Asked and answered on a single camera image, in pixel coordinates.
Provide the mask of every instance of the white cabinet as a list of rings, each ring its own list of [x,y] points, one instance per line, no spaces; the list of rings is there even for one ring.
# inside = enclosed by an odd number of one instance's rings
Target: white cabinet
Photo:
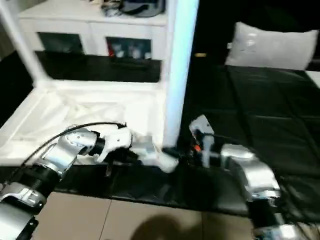
[[[19,15],[32,49],[43,51],[38,33],[77,34],[83,52],[108,56],[107,37],[150,40],[151,58],[163,60],[166,49],[167,15],[137,18],[105,17],[99,6],[80,0],[48,0]]]
[[[90,23],[97,55],[108,56],[107,37],[142,39],[151,41],[151,58],[163,60],[166,49],[164,26],[130,25],[117,23]]]
[[[45,50],[38,33],[77,34],[85,54],[95,55],[96,46],[87,22],[71,20],[20,19],[20,24],[34,51]]]

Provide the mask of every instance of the floor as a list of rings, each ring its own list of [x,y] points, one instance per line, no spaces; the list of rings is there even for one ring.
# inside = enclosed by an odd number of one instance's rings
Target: floor
[[[247,218],[52,193],[32,240],[250,240]]]

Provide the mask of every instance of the white pillow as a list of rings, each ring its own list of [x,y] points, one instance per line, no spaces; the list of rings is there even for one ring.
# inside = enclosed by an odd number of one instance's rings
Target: white pillow
[[[264,31],[237,22],[226,65],[304,70],[316,48],[318,31]]]

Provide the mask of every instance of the wall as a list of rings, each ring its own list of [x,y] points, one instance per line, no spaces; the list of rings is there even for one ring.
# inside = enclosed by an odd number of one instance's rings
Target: wall
[[[19,12],[44,1],[45,0],[8,0],[7,4],[13,13],[18,14]],[[15,48],[0,22],[0,60],[10,55],[14,51]]]

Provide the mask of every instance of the bag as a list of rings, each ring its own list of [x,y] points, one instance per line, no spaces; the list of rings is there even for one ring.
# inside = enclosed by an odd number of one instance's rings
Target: bag
[[[165,0],[122,0],[119,10],[123,14],[140,18],[150,18],[166,9]]]

